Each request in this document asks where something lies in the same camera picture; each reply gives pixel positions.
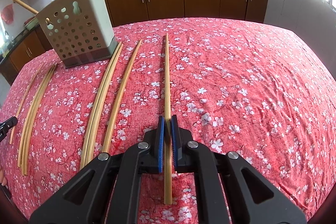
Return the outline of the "left hand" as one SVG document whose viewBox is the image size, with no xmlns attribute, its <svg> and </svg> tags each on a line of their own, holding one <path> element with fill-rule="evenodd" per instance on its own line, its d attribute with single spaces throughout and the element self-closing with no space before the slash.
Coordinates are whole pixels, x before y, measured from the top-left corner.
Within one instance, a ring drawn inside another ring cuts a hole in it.
<svg viewBox="0 0 336 224">
<path fill-rule="evenodd" d="M 0 166 L 0 184 L 1 186 L 7 185 L 7 179 L 5 177 L 5 172 L 1 166 Z"/>
</svg>

